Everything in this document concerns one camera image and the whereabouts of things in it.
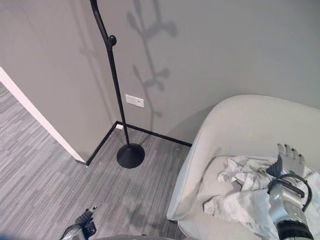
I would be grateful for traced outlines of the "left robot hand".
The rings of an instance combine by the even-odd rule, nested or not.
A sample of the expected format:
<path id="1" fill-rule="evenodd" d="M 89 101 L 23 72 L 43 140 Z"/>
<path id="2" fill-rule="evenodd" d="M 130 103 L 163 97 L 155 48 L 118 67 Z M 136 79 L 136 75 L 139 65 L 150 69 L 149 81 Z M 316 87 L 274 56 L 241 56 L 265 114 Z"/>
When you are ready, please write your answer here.
<path id="1" fill-rule="evenodd" d="M 86 226 L 93 221 L 93 215 L 99 208 L 99 205 L 94 205 L 90 208 L 86 208 L 84 212 L 75 220 L 75 224 L 80 226 Z"/>

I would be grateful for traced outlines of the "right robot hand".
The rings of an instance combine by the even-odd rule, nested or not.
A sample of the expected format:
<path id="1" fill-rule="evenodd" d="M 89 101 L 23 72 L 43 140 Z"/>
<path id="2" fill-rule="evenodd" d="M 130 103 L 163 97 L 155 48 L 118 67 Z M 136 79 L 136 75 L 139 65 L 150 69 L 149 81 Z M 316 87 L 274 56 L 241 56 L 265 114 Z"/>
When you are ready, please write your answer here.
<path id="1" fill-rule="evenodd" d="M 295 148 L 287 144 L 277 144 L 277 161 L 266 169 L 266 173 L 279 178 L 292 174 L 302 177 L 305 170 L 305 158 Z"/>

